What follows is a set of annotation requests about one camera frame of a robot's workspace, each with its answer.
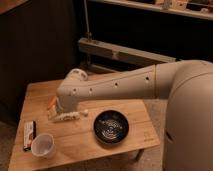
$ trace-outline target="metal bar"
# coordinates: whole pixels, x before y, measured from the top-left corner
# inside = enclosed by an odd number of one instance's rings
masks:
[[[119,72],[117,70],[114,70],[114,69],[111,69],[111,68],[108,68],[108,67],[104,67],[104,66],[100,66],[100,65],[96,65],[96,64],[91,64],[88,69],[89,69],[89,71],[92,71],[96,74],[106,74],[106,73]]]
[[[135,65],[152,65],[157,63],[174,62],[176,59],[124,46],[105,43],[97,40],[88,41],[81,38],[78,41],[79,50],[91,55],[97,55]]]
[[[112,5],[119,5],[119,6],[148,10],[148,11],[175,14],[175,15],[205,19],[205,20],[213,20],[213,14],[211,14],[211,13],[202,13],[202,12],[197,12],[197,11],[192,11],[192,10],[177,10],[177,9],[172,9],[172,8],[167,9],[167,7],[163,7],[163,5],[145,4],[145,3],[140,3],[140,2],[125,1],[125,0],[89,0],[89,1],[105,3],[105,4],[112,4]]]
[[[89,28],[89,17],[88,17],[88,9],[87,9],[87,0],[84,0],[84,13],[85,13],[85,20],[86,20],[86,28],[87,28],[87,38],[90,40],[91,33]]]

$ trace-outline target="paper cup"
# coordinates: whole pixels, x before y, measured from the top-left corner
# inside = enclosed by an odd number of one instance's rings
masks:
[[[53,136],[47,133],[39,134],[32,142],[31,152],[36,157],[53,157],[56,152]]]

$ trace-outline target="white object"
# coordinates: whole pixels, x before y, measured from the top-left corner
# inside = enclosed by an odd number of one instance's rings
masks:
[[[84,109],[83,111],[80,111],[80,114],[84,115],[85,117],[88,116],[89,114],[89,110],[88,109]]]
[[[31,152],[36,157],[53,157],[56,153],[53,136],[48,133],[39,134],[32,142]]]
[[[79,112],[61,113],[58,116],[54,117],[52,120],[53,122],[60,122],[60,121],[68,121],[68,120],[75,120],[75,119],[80,119]]]

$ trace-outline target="table leg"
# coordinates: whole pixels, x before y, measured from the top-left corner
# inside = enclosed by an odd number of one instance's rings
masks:
[[[136,160],[136,161],[139,161],[139,160],[140,160],[140,158],[141,158],[143,152],[144,152],[144,149],[140,149],[140,150],[138,151],[138,154],[137,154],[136,157],[135,157],[135,160]]]

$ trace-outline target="wall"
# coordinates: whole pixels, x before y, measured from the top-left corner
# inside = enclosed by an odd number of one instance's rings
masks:
[[[31,0],[0,15],[0,120],[18,121],[26,86],[76,66],[73,1]]]

